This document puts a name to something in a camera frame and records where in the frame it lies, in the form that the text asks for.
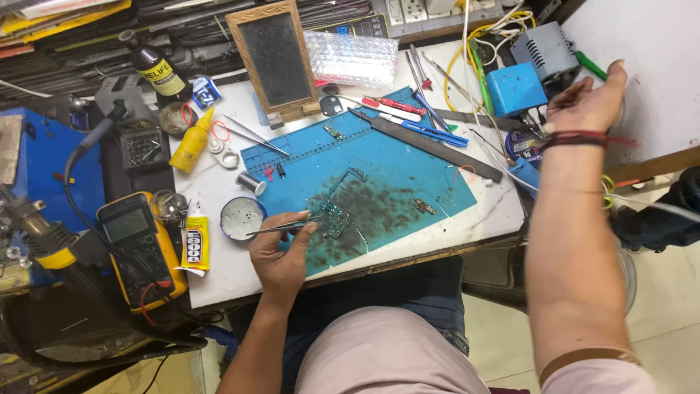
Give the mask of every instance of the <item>e8000 glue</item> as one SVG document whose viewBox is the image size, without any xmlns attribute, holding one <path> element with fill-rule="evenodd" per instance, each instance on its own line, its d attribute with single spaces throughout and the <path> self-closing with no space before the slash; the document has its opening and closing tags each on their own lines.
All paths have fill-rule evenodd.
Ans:
<svg viewBox="0 0 700 394">
<path fill-rule="evenodd" d="M 199 203 L 195 211 L 187 216 L 182 244 L 180 267 L 204 276 L 204 272 L 209 270 L 209 223 L 207 217 L 200 212 Z"/>
</svg>

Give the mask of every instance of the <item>yellow multimeter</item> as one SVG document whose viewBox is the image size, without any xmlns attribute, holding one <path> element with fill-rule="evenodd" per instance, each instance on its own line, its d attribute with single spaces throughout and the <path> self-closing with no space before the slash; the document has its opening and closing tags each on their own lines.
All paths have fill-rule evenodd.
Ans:
<svg viewBox="0 0 700 394">
<path fill-rule="evenodd" d="M 171 298 L 187 290 L 183 272 L 174 269 L 180 264 L 170 237 L 151 211 L 152 197 L 151 193 L 138 191 L 97 211 L 99 230 L 120 252 L 111 255 L 112 265 L 132 313 L 165 304 L 151 279 Z M 150 277 L 134 266 L 139 262 Z"/>
</svg>

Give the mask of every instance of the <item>blue box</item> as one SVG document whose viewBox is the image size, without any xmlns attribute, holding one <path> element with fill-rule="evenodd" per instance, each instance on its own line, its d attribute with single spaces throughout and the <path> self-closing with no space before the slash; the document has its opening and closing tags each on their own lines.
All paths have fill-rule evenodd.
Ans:
<svg viewBox="0 0 700 394">
<path fill-rule="evenodd" d="M 86 225 L 68 204 L 60 179 L 68 155 L 85 135 L 26 108 L 0 111 L 0 116 L 12 115 L 22 117 L 20 157 L 13 193 L 17 197 L 26 196 L 30 201 L 42 200 L 46 203 L 41 214 L 50 223 L 63 222 L 72 233 L 86 230 Z M 71 177 L 75 179 L 71 192 L 78 209 L 95 224 L 95 214 L 104 205 L 98 144 L 85 152 L 73 168 Z"/>
<path fill-rule="evenodd" d="M 492 71 L 486 76 L 486 84 L 498 117 L 514 116 L 547 104 L 540 77 L 531 62 Z"/>
</svg>

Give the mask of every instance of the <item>floor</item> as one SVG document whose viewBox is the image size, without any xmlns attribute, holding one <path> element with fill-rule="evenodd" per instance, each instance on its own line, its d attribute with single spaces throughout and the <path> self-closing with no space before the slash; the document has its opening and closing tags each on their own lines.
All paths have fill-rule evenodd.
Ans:
<svg viewBox="0 0 700 394">
<path fill-rule="evenodd" d="M 637 198 L 653 201 L 665 189 Z M 627 317 L 633 347 L 654 377 L 659 394 L 697 393 L 700 388 L 700 244 L 633 256 L 638 276 L 635 304 Z M 490 387 L 539 394 L 527 316 L 464 296 L 471 361 Z M 214 394 L 223 348 L 170 357 L 149 394 Z M 89 390 L 89 394 L 142 393 L 159 360 L 143 361 Z"/>
</svg>

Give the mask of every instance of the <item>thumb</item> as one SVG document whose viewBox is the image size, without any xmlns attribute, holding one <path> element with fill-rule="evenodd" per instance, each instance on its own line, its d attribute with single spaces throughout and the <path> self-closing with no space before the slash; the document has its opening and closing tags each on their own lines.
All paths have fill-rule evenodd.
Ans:
<svg viewBox="0 0 700 394">
<path fill-rule="evenodd" d="M 304 261 L 311 235 L 318 229 L 319 225 L 316 222 L 307 223 L 306 226 L 303 226 L 292 239 L 292 245 L 287 251 L 287 258 Z"/>
<path fill-rule="evenodd" d="M 627 84 L 627 72 L 624 69 L 624 60 L 616 60 L 608 67 L 608 80 L 606 86 L 613 86 L 618 90 L 624 91 Z"/>
</svg>

